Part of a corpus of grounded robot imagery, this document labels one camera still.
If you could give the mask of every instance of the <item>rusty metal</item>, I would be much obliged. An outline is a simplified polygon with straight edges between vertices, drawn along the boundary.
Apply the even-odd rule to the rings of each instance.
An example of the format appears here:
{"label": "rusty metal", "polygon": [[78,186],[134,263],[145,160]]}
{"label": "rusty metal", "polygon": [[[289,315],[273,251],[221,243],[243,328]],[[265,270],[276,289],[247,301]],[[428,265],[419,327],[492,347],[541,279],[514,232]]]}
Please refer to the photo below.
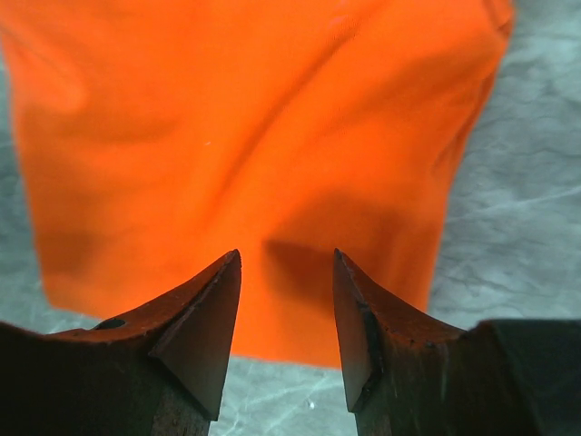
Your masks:
{"label": "rusty metal", "polygon": [[240,286],[234,251],[89,331],[41,335],[0,323],[0,434],[207,435]]}
{"label": "rusty metal", "polygon": [[359,436],[581,435],[581,321],[492,320],[464,332],[340,251],[333,294]]}

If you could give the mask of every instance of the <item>gray background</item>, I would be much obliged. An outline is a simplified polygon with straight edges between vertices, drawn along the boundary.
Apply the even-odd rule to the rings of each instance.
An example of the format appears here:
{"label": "gray background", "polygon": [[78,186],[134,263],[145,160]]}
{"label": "gray background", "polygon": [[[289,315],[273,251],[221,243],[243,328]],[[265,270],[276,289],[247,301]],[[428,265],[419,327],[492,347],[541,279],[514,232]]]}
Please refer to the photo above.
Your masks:
{"label": "gray background", "polygon": [[[493,98],[451,195],[430,313],[579,317],[581,0],[522,0]],[[41,294],[0,77],[0,319],[39,332],[90,320]],[[233,359],[212,435],[355,436],[338,372]]]}

